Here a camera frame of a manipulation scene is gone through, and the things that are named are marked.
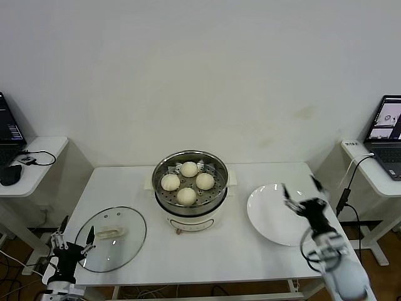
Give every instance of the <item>electric steamer pot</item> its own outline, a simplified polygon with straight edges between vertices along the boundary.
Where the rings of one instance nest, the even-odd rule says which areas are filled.
[[[196,186],[194,177],[184,177],[180,173],[183,163],[195,162],[199,173],[206,172],[214,178],[214,186],[210,190],[201,190]],[[180,178],[180,187],[175,191],[162,188],[161,180],[166,174],[176,174]],[[206,215],[217,209],[227,196],[228,171],[224,163],[208,152],[185,150],[169,155],[157,164],[152,174],[152,185],[159,205],[168,213],[183,218],[195,218]],[[197,195],[191,206],[183,206],[176,200],[177,192],[185,187],[192,188]]]

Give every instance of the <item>white desk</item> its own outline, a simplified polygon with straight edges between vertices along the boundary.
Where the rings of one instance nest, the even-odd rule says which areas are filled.
[[[362,154],[368,154],[369,151],[366,147],[357,140],[344,140],[341,143],[344,151],[353,159]],[[390,176],[384,171],[381,165],[374,159],[368,159],[363,161],[359,167],[359,171],[370,183],[372,188],[379,194],[380,201],[377,204],[373,204],[366,208],[367,211],[374,210],[376,206],[383,203],[388,198],[399,198],[401,197],[401,181],[393,181]],[[379,265],[388,265],[389,262],[384,255],[382,249],[380,249],[377,241],[393,227],[401,222],[401,213],[396,208],[400,206],[400,202],[394,202],[394,208],[389,208],[383,221],[376,226],[372,231],[367,226],[362,226],[361,231],[364,235],[362,239],[362,248],[371,249]],[[354,248],[359,248],[358,241],[351,241]]]
[[[263,184],[285,182],[287,187],[296,187],[309,197],[318,195],[309,167],[305,163],[231,164],[227,167],[236,173],[238,185],[234,195],[224,201],[222,220],[208,230],[181,235],[176,235],[164,220],[154,193],[143,188],[145,178],[152,174],[154,167],[96,168],[68,223],[66,240],[74,242],[89,218],[114,206],[130,206],[141,212],[148,232],[142,249],[128,264],[107,273],[89,272],[78,265],[76,283],[162,285],[319,277],[308,268],[299,247],[281,246],[267,240],[253,228],[246,213],[248,196]],[[330,207],[326,216],[346,237]],[[354,252],[352,258],[358,260]],[[48,267],[43,283],[47,283],[53,273],[53,268]]]
[[[32,152],[38,150],[48,151],[55,157],[60,155],[68,143],[67,137],[34,137],[27,140],[28,144],[25,149]],[[42,164],[50,163],[53,160],[47,154],[32,154],[30,156],[36,158]],[[17,161],[14,161],[12,164],[23,165]],[[21,179],[16,184],[0,186],[0,222],[34,249],[27,262],[28,265],[34,264],[38,262],[40,257],[48,255],[49,248],[43,242],[48,238],[48,235],[44,235],[42,240],[40,240],[32,234],[25,227],[24,222],[9,209],[7,198],[23,198],[32,194],[50,168],[51,166],[23,166]],[[30,268],[23,270],[23,275],[30,274],[32,274]]]

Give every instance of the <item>table leg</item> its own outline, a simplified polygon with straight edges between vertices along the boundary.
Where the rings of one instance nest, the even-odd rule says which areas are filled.
[[[47,243],[50,239],[50,235],[51,235],[51,233],[43,233],[40,240],[43,243]],[[42,257],[46,257],[48,255],[48,253],[49,253],[49,251],[45,255],[43,255],[41,250],[34,249],[31,256],[28,258],[28,261],[26,262],[26,265],[29,267],[24,267],[24,269],[21,273],[24,276],[32,275],[32,273],[33,273],[32,270],[35,269],[35,266],[32,266],[32,265],[37,264],[39,262],[39,259]]]
[[[32,247],[34,251],[31,257],[35,257],[39,260],[39,257],[46,257],[48,255],[50,249],[48,246],[46,246],[45,242],[41,241],[32,232],[30,232],[30,230],[25,227],[24,222],[21,221],[11,210],[8,210],[8,207],[5,206],[5,204],[1,205],[0,220],[8,230],[13,232],[16,236],[21,238],[25,243]],[[23,275],[30,274],[32,274],[31,268],[25,270],[25,273],[23,272]]]
[[[389,225],[387,225],[387,227],[385,225],[383,225],[381,227],[381,229],[378,229],[378,231],[376,233],[374,233],[373,231],[375,231],[375,229],[373,229],[373,231],[370,231],[367,226],[361,226],[361,232],[364,235],[364,239],[362,239],[362,241],[361,241],[361,248],[363,250],[369,249],[370,251],[372,251],[374,257],[376,258],[377,263],[381,266],[389,265],[389,262],[387,260],[387,257],[385,256],[384,252],[378,245],[377,241],[385,233],[387,233],[391,228],[392,227]],[[351,240],[350,243],[354,250],[359,249],[359,241],[358,240]]]
[[[304,289],[301,290],[301,293],[305,296],[305,299],[308,300],[313,295],[317,294],[320,290],[324,289],[325,282],[322,278],[313,280],[310,284],[305,286]]]

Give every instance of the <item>wooden floor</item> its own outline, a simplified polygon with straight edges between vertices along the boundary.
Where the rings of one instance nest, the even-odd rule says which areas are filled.
[[[350,239],[354,239],[356,231],[351,227],[345,227],[345,231]],[[387,267],[381,267],[377,264],[372,253],[368,250],[362,251],[363,266],[369,274],[372,282],[372,288],[375,292],[377,300],[379,301],[396,301],[397,296],[401,295],[401,238],[398,234],[389,232],[380,241],[380,246],[386,254],[390,265]],[[28,255],[32,252],[32,249],[27,246],[24,242],[19,239],[9,240],[2,248],[3,251],[16,257],[18,260],[25,261]],[[4,256],[0,256],[0,261],[6,263]],[[9,261],[10,265],[17,266],[18,264]],[[31,276],[22,276],[21,269],[12,267],[6,276],[7,268],[4,265],[0,266],[0,279],[6,277],[6,281],[0,280],[0,301],[6,300],[6,297],[1,298],[13,289],[17,289],[19,284],[14,282],[13,289],[10,290],[12,280],[17,279],[21,282],[21,285],[26,285],[34,282],[30,286],[22,289],[20,292],[21,301],[34,301],[33,298],[37,292],[44,289],[44,285],[41,283],[39,276],[36,274]],[[300,285],[303,287],[308,281],[301,281]],[[159,292],[153,294],[158,298],[172,298],[176,297],[201,297],[210,296],[212,294],[213,285],[179,285],[178,290],[176,285],[170,285]],[[223,283],[220,284],[230,295],[242,295],[242,294],[255,294],[255,293],[273,293],[273,292],[286,292],[287,284],[285,281],[277,282],[251,282],[251,283]],[[120,291],[120,298],[135,298],[138,292],[148,290],[156,290],[163,286],[151,286],[151,287],[123,287]],[[107,298],[111,298],[113,288],[102,287],[96,288],[102,291]],[[144,295],[144,298],[152,298],[152,293]],[[214,295],[225,295],[219,287],[216,287],[213,291]],[[18,293],[12,293],[8,296],[8,301],[18,301]],[[309,299],[309,301],[329,301],[330,296],[325,290],[320,291],[315,296]]]

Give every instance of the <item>cable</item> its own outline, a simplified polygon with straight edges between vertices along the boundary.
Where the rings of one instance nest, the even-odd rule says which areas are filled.
[[[6,281],[6,278],[8,277],[8,273],[10,272],[10,266],[9,266],[8,258],[5,257],[5,259],[7,261],[7,265],[5,265],[7,267],[7,272],[6,272],[5,276],[4,276],[4,278],[1,279],[0,284],[3,284],[3,282]]]
[[[369,159],[369,158],[373,158],[373,157],[375,157],[375,155],[372,155],[372,156],[369,156],[369,157],[365,157],[365,158],[363,158],[361,161],[358,162],[357,166],[355,166],[355,169],[353,170],[350,183],[348,184],[348,187],[347,187],[348,189],[351,187],[351,183],[352,183],[353,177],[355,176],[355,173],[357,172],[358,166],[359,166],[364,160]]]
[[[358,215],[357,210],[352,205],[345,204],[344,206],[350,207],[353,210],[353,212],[355,213],[355,215],[357,216],[357,221],[358,221],[358,240],[359,240],[359,261],[361,262],[361,265],[362,265],[362,246],[361,246],[361,244],[362,244],[361,243],[362,234],[361,234],[361,222],[359,220],[359,215]]]
[[[19,152],[19,154],[21,154],[21,155],[28,155],[28,154],[40,154],[40,153],[44,153],[44,154],[48,154],[48,155],[50,155],[51,157],[53,157],[53,161],[51,162],[51,163],[47,163],[47,164],[40,164],[40,163],[37,163],[36,162],[36,159],[34,159],[33,161],[31,161],[31,162],[27,162],[27,163],[25,163],[25,165],[37,165],[37,166],[49,166],[49,165],[53,165],[54,163],[56,163],[56,157],[55,157],[55,155],[53,155],[53,154],[51,154],[51,153],[49,153],[49,152],[46,152],[45,150],[39,150],[39,151],[37,151],[37,152],[30,152],[29,150],[23,150],[22,152]]]
[[[163,289],[165,289],[166,287],[168,287],[169,285],[166,285],[166,286],[164,286],[164,287],[162,287],[162,288],[159,288],[159,289],[157,289],[157,290],[143,290],[143,291],[141,291],[140,293],[139,293],[139,295],[138,295],[138,297],[137,298],[142,298],[143,296],[145,296],[145,295],[147,295],[147,294],[149,294],[149,293],[151,293],[155,298],[157,298],[156,296],[155,296],[155,292],[158,292],[159,290],[163,290]]]
[[[26,267],[26,268],[28,267],[28,266],[25,265],[24,263],[20,262],[18,259],[15,259],[14,257],[8,255],[7,253],[3,252],[2,250],[0,250],[0,253],[2,253],[3,255],[6,255],[8,258],[10,258],[10,259],[12,259],[12,260],[18,262],[20,265],[22,265],[22,266],[24,266],[24,267]],[[40,274],[39,272],[37,272],[37,271],[35,271],[35,270],[33,270],[33,269],[32,269],[32,272],[38,274],[40,277],[43,277],[42,274]]]
[[[336,206],[336,217],[338,217],[338,216],[340,215],[341,211],[343,211],[343,209],[344,209],[344,205],[346,204],[346,202],[348,202],[348,197],[350,196],[350,193],[351,193],[350,187],[351,187],[353,178],[355,177],[355,173],[357,172],[358,166],[359,166],[364,160],[369,159],[369,158],[373,158],[373,157],[375,157],[375,156],[372,155],[372,156],[369,156],[369,157],[365,157],[365,158],[363,158],[361,161],[359,161],[358,164],[355,166],[355,168],[354,168],[354,170],[353,170],[353,173],[352,173],[351,180],[350,180],[350,182],[348,183],[348,187],[347,187],[347,188],[344,188],[343,193],[341,194],[340,200],[338,201],[338,204],[337,204],[337,206]]]
[[[13,290],[12,292],[8,292],[6,295],[1,296],[0,299],[3,299],[4,297],[7,297],[8,295],[11,295],[12,293],[17,292],[18,290],[22,290],[23,288],[28,287],[28,286],[30,286],[30,285],[34,284],[35,282],[38,282],[38,281],[41,281],[41,279],[37,279],[35,281],[29,282],[28,284],[23,285],[22,287],[17,288],[16,290]]]
[[[215,290],[216,288],[220,288],[220,290],[221,290],[223,293],[225,293],[227,296],[230,296],[230,294],[227,293],[227,291],[224,290],[220,285],[215,285],[215,286],[212,287],[212,290],[211,290],[211,296],[212,296],[212,297],[214,297],[214,290]]]
[[[306,229],[306,231],[303,233],[303,236],[302,236],[302,238],[301,238],[301,243],[299,244],[299,250],[301,251],[302,257],[306,260],[306,263],[308,264],[308,266],[310,267],[310,269],[313,270],[313,271],[315,271],[315,272],[322,273],[321,270],[319,270],[319,269],[313,267],[312,264],[311,264],[311,262],[313,262],[313,263],[321,263],[321,262],[323,262],[323,261],[325,261],[325,260],[319,260],[319,259],[310,258],[311,255],[316,255],[316,252],[315,252],[315,251],[312,251],[311,253],[309,253],[308,256],[306,256],[305,253],[304,253],[304,251],[303,251],[303,245],[304,245],[304,243],[305,243],[305,239],[306,239],[306,237],[308,236],[308,234],[309,234],[310,231],[311,231],[311,227],[309,227],[308,229]],[[341,258],[342,258],[342,254],[341,254],[339,251],[337,251],[337,254],[338,254],[338,256],[336,256],[336,257],[333,257],[333,258],[326,258],[326,260],[337,258],[336,263],[335,263],[332,267],[327,268],[327,269],[326,269],[326,272],[331,272],[331,271],[335,270],[335,269],[340,265],[340,263],[341,263]]]
[[[48,210],[44,209],[44,210],[41,210],[41,212],[44,212],[44,221],[41,224],[37,225],[35,228],[33,228],[33,230],[31,230],[31,232],[42,227],[43,225],[45,225],[48,222]]]
[[[344,180],[345,180],[345,178],[346,178],[346,175],[348,174],[348,172],[349,172],[350,169],[351,169],[352,163],[354,163],[355,160],[357,160],[358,158],[363,157],[363,156],[374,156],[374,153],[371,152],[371,153],[369,153],[369,154],[362,154],[362,155],[359,155],[359,156],[354,157],[354,158],[351,160],[350,165],[348,165],[348,168],[346,169],[346,172],[345,172],[343,178],[341,179],[341,182],[339,183],[339,185],[338,185],[337,188],[340,188],[341,184],[343,184],[343,182],[344,182]]]
[[[7,279],[7,281],[11,281],[10,289],[13,288],[14,283],[17,283],[17,284],[19,285],[18,288],[20,288],[20,287],[23,286],[23,284],[21,283],[21,281],[17,280],[18,274],[19,274],[19,271],[18,271],[18,273],[17,273],[17,275],[15,276],[14,279]],[[21,297],[21,290],[18,290],[18,301],[20,300],[20,297]]]

